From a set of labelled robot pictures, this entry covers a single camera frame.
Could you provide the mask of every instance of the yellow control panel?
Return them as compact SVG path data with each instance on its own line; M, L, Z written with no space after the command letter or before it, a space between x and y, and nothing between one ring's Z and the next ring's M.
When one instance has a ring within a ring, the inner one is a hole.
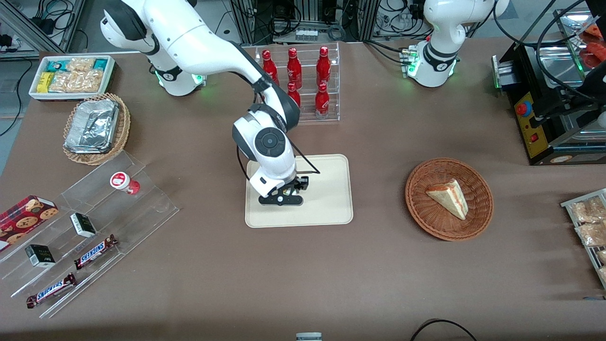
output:
M522 131L522 138L524 139L524 144L526 144L528 155L531 158L539 155L549 147L543 127L539 126L535 129L530 126L530 119L534 117L532 105L532 96L530 93L527 93L514 106L520 130Z

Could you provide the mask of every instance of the red cookie box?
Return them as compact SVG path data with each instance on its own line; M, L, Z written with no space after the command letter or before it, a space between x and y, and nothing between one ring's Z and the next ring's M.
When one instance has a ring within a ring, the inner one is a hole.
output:
M58 212L51 201L30 195L0 214L0 252Z

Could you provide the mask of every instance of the black machine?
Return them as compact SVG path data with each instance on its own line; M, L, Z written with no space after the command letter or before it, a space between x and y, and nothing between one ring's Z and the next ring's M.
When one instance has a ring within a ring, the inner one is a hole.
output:
M606 32L606 1L587 5L556 11L565 37L582 27L579 18L591 21L592 15L601 15L596 23ZM499 61L493 57L495 85L513 105L532 165L606 163L606 62L587 65L581 58L585 48L581 35L542 42L539 56L535 44L514 43Z

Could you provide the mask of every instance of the green led light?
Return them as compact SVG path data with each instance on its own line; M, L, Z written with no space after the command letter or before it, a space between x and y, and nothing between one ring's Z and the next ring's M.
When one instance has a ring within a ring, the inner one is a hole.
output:
M164 83L162 83L162 78L160 78L160 75L158 75L158 71L156 71L156 77L158 77L158 83L160 83L160 86L164 87Z
M456 59L453 61L453 65L452 67L450 67L450 73L448 74L448 77L452 76L453 73L455 72L455 65L456 65Z
M196 85L204 82L204 77L203 76L191 75L191 77L193 78L193 81L194 81L194 83L196 83Z

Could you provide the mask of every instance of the red emergency stop button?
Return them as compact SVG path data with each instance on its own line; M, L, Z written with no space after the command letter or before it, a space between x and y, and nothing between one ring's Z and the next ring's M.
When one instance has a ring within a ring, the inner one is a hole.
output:
M516 107L516 114L522 116L523 114L526 113L527 110L528 110L528 107L526 106L526 104L524 104L524 103L518 104L518 106Z
M528 101L524 101L516 106L516 114L520 115L521 117L528 117L530 116L531 112L532 104L530 104Z

